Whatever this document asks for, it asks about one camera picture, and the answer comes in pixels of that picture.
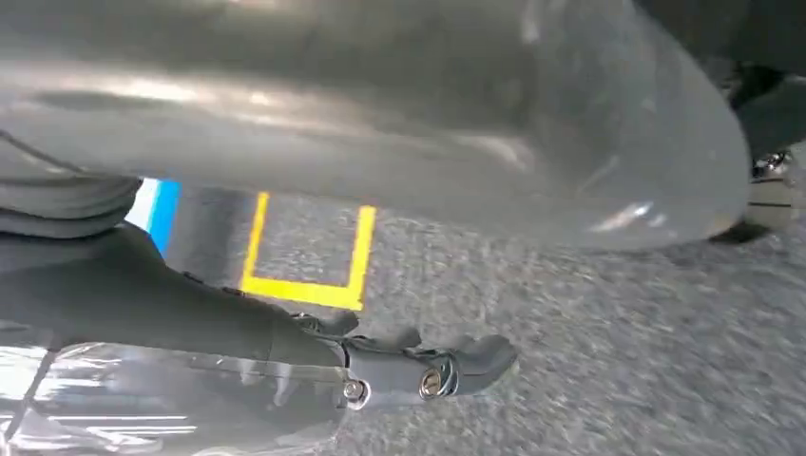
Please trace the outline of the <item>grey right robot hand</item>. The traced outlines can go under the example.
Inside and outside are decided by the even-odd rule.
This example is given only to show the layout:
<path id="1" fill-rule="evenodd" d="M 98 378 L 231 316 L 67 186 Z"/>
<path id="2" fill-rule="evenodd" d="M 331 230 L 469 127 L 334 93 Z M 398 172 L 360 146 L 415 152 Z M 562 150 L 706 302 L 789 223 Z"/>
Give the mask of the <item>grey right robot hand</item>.
<path id="1" fill-rule="evenodd" d="M 5 1 L 1 451 L 275 455 L 493 385 L 168 267 L 146 178 L 361 201 L 538 242 L 662 247 L 749 198 L 739 121 L 634 1 Z"/>

